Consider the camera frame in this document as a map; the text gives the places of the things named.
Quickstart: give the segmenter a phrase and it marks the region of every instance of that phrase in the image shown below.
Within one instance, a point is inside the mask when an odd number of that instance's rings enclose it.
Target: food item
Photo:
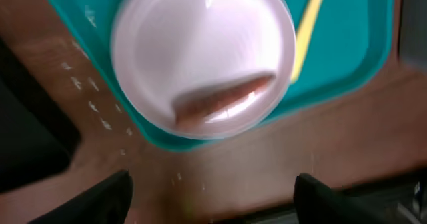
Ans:
[[[175,109],[176,125],[179,129],[196,127],[208,115],[225,109],[254,91],[260,91],[267,87],[267,84],[273,79],[274,75],[264,75],[235,87],[218,91],[207,97],[188,101]]]

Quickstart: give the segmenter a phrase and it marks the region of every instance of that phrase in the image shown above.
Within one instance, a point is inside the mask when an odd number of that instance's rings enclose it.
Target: table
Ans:
[[[0,195],[23,223],[120,169],[127,223],[207,223],[291,200],[296,175],[349,187],[427,164],[427,77],[399,62],[400,0],[384,68],[360,90],[190,153],[148,143],[46,0],[0,0],[0,36],[70,117],[82,143],[66,172]]]

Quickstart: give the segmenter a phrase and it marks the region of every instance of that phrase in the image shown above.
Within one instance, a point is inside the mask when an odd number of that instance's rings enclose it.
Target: spoon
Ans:
[[[300,76],[304,60],[306,59],[308,46],[312,38],[312,33],[318,13],[323,0],[309,0],[304,15],[296,34],[296,58],[294,69],[292,70],[291,82],[295,83]]]

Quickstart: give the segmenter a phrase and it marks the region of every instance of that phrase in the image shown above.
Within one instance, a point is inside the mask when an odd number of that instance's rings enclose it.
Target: plate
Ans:
[[[113,68],[132,105],[159,128],[219,139],[262,121],[282,100],[295,58],[295,32],[283,0],[125,0],[111,40]],[[261,93],[208,117],[175,126],[174,100],[261,73]]]

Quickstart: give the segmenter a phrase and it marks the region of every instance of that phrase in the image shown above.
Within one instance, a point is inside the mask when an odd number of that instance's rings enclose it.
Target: tray rim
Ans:
[[[163,149],[166,149],[168,151],[175,151],[175,152],[182,152],[182,151],[191,151],[193,149],[204,147],[206,145],[216,143],[218,141],[222,141],[223,139],[216,139],[216,140],[193,140],[193,139],[186,139],[184,137],[178,137],[182,140],[191,141],[192,144],[189,145],[177,145],[173,143],[165,143],[162,141],[159,141],[155,138],[153,138],[151,135],[148,134],[148,132],[145,130],[144,124],[139,120],[138,115],[140,115],[145,122],[145,118],[142,117],[141,114],[139,114],[135,108],[133,108],[130,104],[130,102],[125,99],[125,95],[120,92],[123,92],[120,89],[117,89],[115,86],[114,81],[112,81],[107,73],[104,71],[104,69],[101,68],[101,65],[98,63],[99,58],[95,58],[95,55],[92,53],[92,50],[88,47],[87,41],[85,38],[82,37],[82,34],[78,28],[76,28],[73,25],[73,21],[71,20],[68,12],[64,10],[63,6],[57,1],[57,0],[47,0],[51,6],[53,6],[54,10],[56,10],[58,16],[64,22],[65,26],[68,28],[70,33],[72,34],[73,38],[77,40],[78,44],[81,46],[81,48],[85,51],[87,56],[89,57],[89,60],[91,61],[92,65],[99,71],[101,76],[103,77],[104,81],[107,83],[108,87],[111,89],[111,92],[114,94],[114,97],[123,105],[124,109],[128,112],[129,116],[131,117],[132,121],[137,125],[138,129],[142,132],[143,136],[149,141],[150,143],[153,143],[154,145],[161,147]],[[358,88],[365,85],[367,82],[369,82],[376,74],[379,72],[379,70],[382,68],[384,63],[386,62],[387,58],[390,55],[390,51],[392,48],[392,33],[393,33],[393,13],[394,13],[394,0],[386,0],[387,1],[387,7],[386,10],[386,26],[385,26],[385,33],[386,33],[386,40],[385,40],[385,46],[382,49],[381,58],[379,58],[379,61],[377,64],[373,65],[372,68],[365,72],[363,78],[360,78],[358,80],[355,80],[351,82],[350,85],[347,85],[345,87],[340,87],[338,89],[335,89],[329,93],[324,93],[321,95],[317,95],[315,97],[312,97],[310,100],[304,101],[303,103],[293,103],[291,105],[288,105],[284,111],[281,111],[281,113],[276,113],[277,108],[273,110],[273,112],[267,116],[260,124],[258,124],[254,128],[258,128],[264,125],[267,125],[269,123],[272,123],[274,121],[277,121],[278,119],[281,119],[285,116],[292,115],[296,111],[301,111],[303,109],[307,109],[309,107],[312,107],[314,105],[319,105],[322,103],[325,103],[327,101],[332,101],[337,98],[340,98],[343,95],[349,94]],[[111,63],[111,57],[109,56],[107,60]]]

